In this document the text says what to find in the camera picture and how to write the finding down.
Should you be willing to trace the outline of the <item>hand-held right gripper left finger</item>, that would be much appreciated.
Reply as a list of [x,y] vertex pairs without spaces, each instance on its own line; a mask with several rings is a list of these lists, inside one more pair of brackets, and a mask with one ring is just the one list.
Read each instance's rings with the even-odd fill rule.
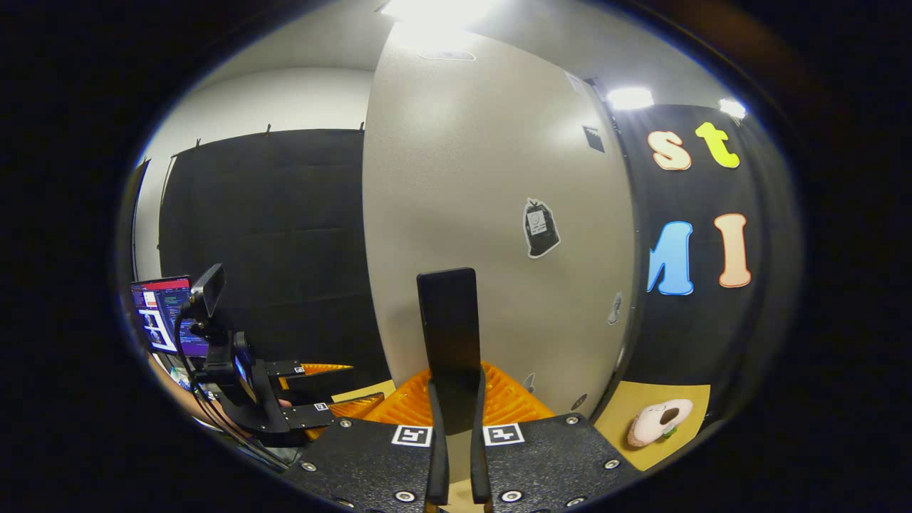
[[333,406],[335,418],[284,480],[329,509],[437,512],[447,502],[450,468],[436,371],[431,365],[365,412]]

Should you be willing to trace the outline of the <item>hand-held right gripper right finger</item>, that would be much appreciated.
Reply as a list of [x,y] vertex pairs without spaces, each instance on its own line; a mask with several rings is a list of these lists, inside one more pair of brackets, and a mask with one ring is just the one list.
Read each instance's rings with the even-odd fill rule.
[[514,378],[482,363],[470,484],[485,511],[576,512],[641,475],[586,416],[553,415]]

